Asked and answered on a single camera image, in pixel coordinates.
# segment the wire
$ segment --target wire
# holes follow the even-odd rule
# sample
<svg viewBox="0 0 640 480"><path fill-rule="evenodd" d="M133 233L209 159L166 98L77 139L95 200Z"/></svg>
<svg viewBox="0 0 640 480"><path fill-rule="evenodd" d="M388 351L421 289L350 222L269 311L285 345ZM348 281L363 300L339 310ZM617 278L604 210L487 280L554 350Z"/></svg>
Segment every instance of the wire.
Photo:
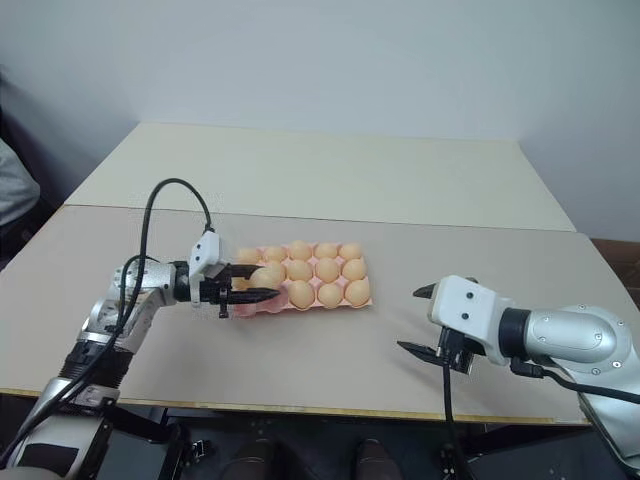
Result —
<svg viewBox="0 0 640 480"><path fill-rule="evenodd" d="M105 344L103 350L87 365L87 367L82 371L80 375L71 380L64 388L62 388L56 395L51 397L46 403L42 405L42 407L38 410L38 412L33 415L28 421L22 424L18 433L13 438L13 440L9 443L7 448L0 456L0 469L6 468L7 463L9 462L9 458L11 457L13 451L16 449L18 445L31 433L31 431L37 427L40 423L42 423L46 418L52 415L58 408L67 404L71 401L75 396L80 393L90 382L91 376L95 373L96 368L100 362L105 358L111 350L113 350L118 337L122 333L124 326L126 325L133 309L135 308L136 302L138 300L138 295L142 288L142 280L144 277L144 269L145 269L145 261L147 258L147 239L149 235L149 224L151 222L151 211L153 210L153 203L155 201L156 196L162 190L163 187L169 185L171 183L177 183L183 185L187 189L189 189L195 197L200 202L202 206L202 210L204 212L206 218L205 231L212 230L213 226L211 223L211 214L209 213L209 208L205 203L204 199L200 195L200 193L187 181L182 180L180 178L168 178L158 183L154 189L149 194L149 198L147 200L147 204L145 206L144 217L142 220L142 231L140 233L140 252L138 255L131 257L126 261L122 268L122 274L120 276L120 302L118 306L118 317L116 320L116 326L114 331L111 334L111 337ZM127 272L129 271L129 267L131 264L138 260L138 271L136 273L136 283L133 287L133 291L131 292L131 296L129 298L129 302L126 302L126 279Z"/></svg>
<svg viewBox="0 0 640 480"><path fill-rule="evenodd" d="M568 390L573 390L579 393L588 393L591 395L599 395L601 397L615 398L616 400L622 400L623 402L640 404L640 395L635 393L623 392L622 390L615 390L613 388L596 387L595 385L585 385L582 383L575 383L565 380L556 372L542 370L542 375L553 379L558 385Z"/></svg>
<svg viewBox="0 0 640 480"><path fill-rule="evenodd" d="M453 445L453 454L456 464L456 477L463 480L476 480L475 475L469 468L468 462L462 451L456 425L453 420L453 407L451 402L451 367L448 362L442 365L442 388L444 390L444 418L449 430L449 438Z"/></svg>

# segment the beige tabletop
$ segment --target beige tabletop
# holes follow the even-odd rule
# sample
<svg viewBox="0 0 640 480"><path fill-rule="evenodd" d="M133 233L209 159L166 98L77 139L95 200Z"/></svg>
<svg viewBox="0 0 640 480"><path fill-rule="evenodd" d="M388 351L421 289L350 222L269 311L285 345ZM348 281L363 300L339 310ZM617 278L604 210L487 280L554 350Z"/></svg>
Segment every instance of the beige tabletop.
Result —
<svg viewBox="0 0 640 480"><path fill-rule="evenodd" d="M142 211L66 206L0 274L0 390L37 394L58 373L113 271L135 254ZM374 304L217 318L215 307L162 309L121 386L125 401L175 406L442 418L441 371L396 345L433 345L438 328L411 292L448 274L471 275L523 308L578 303L610 309L638 334L640 314L590 241L574 232L215 215L237 246L355 241ZM185 259L201 214L159 210L149 253ZM456 416L578 423L575 395L513 376L478 358L453 378Z"/></svg>
<svg viewBox="0 0 640 480"><path fill-rule="evenodd" d="M575 231L507 140L141 123L65 204L142 208L168 177L192 182L225 213ZM156 205L199 210L180 187Z"/></svg>

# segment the table edge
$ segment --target table edge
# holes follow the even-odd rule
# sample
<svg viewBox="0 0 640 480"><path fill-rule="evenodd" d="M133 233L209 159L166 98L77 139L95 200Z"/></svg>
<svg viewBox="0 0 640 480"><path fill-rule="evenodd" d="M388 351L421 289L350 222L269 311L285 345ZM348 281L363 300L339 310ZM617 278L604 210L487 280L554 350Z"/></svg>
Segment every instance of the table edge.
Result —
<svg viewBox="0 0 640 480"><path fill-rule="evenodd" d="M0 388L0 394L16 395L21 397L38 397L41 392L36 390L19 390L12 388ZM312 415L370 417L394 420L432 420L444 421L443 413L428 412L402 412L394 410L364 410L355 408L330 408L330 407L302 407L288 405L244 405L235 403L215 402L183 402L173 400L148 400L136 398L121 398L121 405L140 405L149 407L167 408L202 408L239 412L264 412L264 413L299 413ZM525 425L589 425L587 419L575 422L561 422L552 417L502 417L490 415L454 415L458 422L469 423L505 423Z"/></svg>

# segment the brown egg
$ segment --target brown egg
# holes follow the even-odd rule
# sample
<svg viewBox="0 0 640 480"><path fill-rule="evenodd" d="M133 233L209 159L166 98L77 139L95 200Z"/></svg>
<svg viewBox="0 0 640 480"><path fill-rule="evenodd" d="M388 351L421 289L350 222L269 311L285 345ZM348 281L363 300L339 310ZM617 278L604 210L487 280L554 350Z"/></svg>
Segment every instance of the brown egg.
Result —
<svg viewBox="0 0 640 480"><path fill-rule="evenodd" d="M347 285L347 289L344 292L344 298L354 307L364 305L369 300L369 297L371 297L369 280L354 280Z"/></svg>
<svg viewBox="0 0 640 480"><path fill-rule="evenodd" d="M268 268L259 268L253 272L249 282L253 288L273 288L277 290L280 287L277 275Z"/></svg>
<svg viewBox="0 0 640 480"><path fill-rule="evenodd" d="M269 260L281 262L282 260L287 258L287 251L284 249L284 247L267 247L264 249L262 258L264 258L265 262L268 262Z"/></svg>
<svg viewBox="0 0 640 480"><path fill-rule="evenodd" d="M336 308L342 301L342 288L335 283L326 283L318 290L318 300L326 308Z"/></svg>
<svg viewBox="0 0 640 480"><path fill-rule="evenodd" d="M335 243L319 243L315 250L316 258L336 258L338 246Z"/></svg>
<svg viewBox="0 0 640 480"><path fill-rule="evenodd" d="M309 260L311 258L311 247L302 240L296 240L289 245L289 258L291 260Z"/></svg>
<svg viewBox="0 0 640 480"><path fill-rule="evenodd" d="M287 266L287 276L291 280L304 280L308 282L313 277L311 265L302 260L294 260Z"/></svg>
<svg viewBox="0 0 640 480"><path fill-rule="evenodd" d="M340 276L340 267L331 258L321 258L316 263L316 276L324 283L331 283Z"/></svg>
<svg viewBox="0 0 640 480"><path fill-rule="evenodd" d="M236 263L255 265L260 261L260 252L255 248L239 248L236 252Z"/></svg>
<svg viewBox="0 0 640 480"><path fill-rule="evenodd" d="M269 260L264 268L267 268L270 272L273 272L280 283L284 282L285 278L287 278L287 270L280 262Z"/></svg>
<svg viewBox="0 0 640 480"><path fill-rule="evenodd" d="M291 282L287 291L291 304L300 310L309 308L316 299L313 287L302 280Z"/></svg>
<svg viewBox="0 0 640 480"><path fill-rule="evenodd" d="M362 280L367 275L367 264L361 258L349 260L342 266L342 276L347 280Z"/></svg>
<svg viewBox="0 0 640 480"><path fill-rule="evenodd" d="M231 287L233 290L246 290L250 286L251 283L249 283L249 280L246 278L234 278L231 280Z"/></svg>
<svg viewBox="0 0 640 480"><path fill-rule="evenodd" d="M359 243L346 243L340 247L340 256L345 260L352 260L362 256L362 247Z"/></svg>

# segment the person's foot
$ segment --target person's foot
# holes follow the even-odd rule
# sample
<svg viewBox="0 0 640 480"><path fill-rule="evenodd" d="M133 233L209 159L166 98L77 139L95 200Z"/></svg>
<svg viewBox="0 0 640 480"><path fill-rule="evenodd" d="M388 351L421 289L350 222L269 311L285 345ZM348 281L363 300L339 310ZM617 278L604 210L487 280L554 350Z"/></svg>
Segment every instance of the person's foot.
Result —
<svg viewBox="0 0 640 480"><path fill-rule="evenodd" d="M271 480L275 445L261 438L242 447L224 469L220 480Z"/></svg>
<svg viewBox="0 0 640 480"><path fill-rule="evenodd" d="M354 480L402 480L402 473L379 441L367 439L358 446Z"/></svg>

